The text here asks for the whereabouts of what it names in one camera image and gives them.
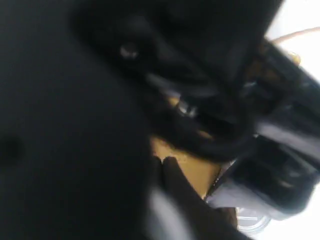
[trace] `metal bolt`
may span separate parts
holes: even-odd
[[[139,51],[133,42],[128,42],[120,47],[120,54],[126,60],[135,60],[139,55]]]

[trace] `metal screw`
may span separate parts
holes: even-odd
[[[139,51],[133,42],[128,42],[120,47],[120,54],[126,60],[135,60],[139,55]]]

